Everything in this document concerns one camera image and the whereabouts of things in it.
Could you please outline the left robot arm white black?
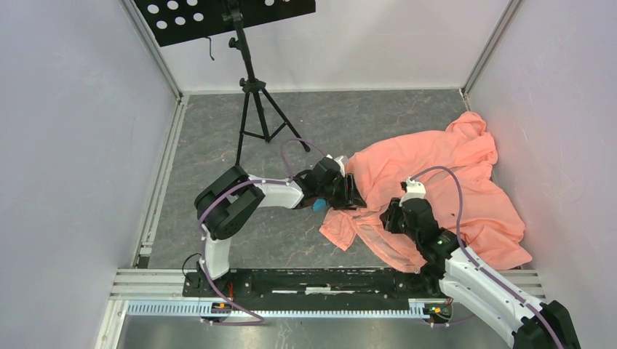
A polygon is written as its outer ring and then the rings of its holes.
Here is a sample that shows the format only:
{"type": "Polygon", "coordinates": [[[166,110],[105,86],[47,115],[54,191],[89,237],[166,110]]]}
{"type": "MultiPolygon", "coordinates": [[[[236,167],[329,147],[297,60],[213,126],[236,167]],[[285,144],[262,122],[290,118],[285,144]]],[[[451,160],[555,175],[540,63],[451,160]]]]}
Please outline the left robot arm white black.
{"type": "Polygon", "coordinates": [[[346,170],[348,162],[347,156],[327,155],[286,179],[258,177],[235,165],[204,189],[194,200],[202,231],[198,269],[205,272],[203,290],[215,297],[227,290],[231,239],[257,209],[304,209],[318,200],[334,210],[364,209],[354,175],[346,170]]]}

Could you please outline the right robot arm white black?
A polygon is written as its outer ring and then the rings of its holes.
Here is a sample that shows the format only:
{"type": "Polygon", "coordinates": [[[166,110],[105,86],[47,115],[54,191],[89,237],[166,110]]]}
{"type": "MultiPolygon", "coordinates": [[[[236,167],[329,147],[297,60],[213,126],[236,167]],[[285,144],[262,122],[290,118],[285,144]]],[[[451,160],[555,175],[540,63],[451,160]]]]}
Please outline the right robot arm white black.
{"type": "Polygon", "coordinates": [[[380,216],[386,231],[410,238],[426,263],[420,285],[430,297],[454,299],[510,348],[579,348],[568,309],[544,302],[490,268],[457,235],[441,228],[424,198],[393,198],[380,216]]]}

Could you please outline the salmon pink zip jacket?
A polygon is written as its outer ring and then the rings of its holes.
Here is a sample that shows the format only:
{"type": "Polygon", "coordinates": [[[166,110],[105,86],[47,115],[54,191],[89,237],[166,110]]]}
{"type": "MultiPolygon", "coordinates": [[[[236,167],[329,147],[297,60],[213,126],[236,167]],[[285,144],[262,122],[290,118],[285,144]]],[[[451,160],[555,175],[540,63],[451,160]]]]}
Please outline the salmon pink zip jacket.
{"type": "Polygon", "coordinates": [[[387,265],[415,273],[424,264],[410,238],[383,229],[379,216],[416,176],[438,223],[460,230],[463,240],[492,268],[508,270],[531,261],[521,246],[525,224],[506,193],[491,179],[498,160],[486,122],[467,111],[443,131],[393,137],[355,153],[346,170],[355,177],[367,207],[331,209],[321,234],[340,249],[360,238],[387,265]]]}

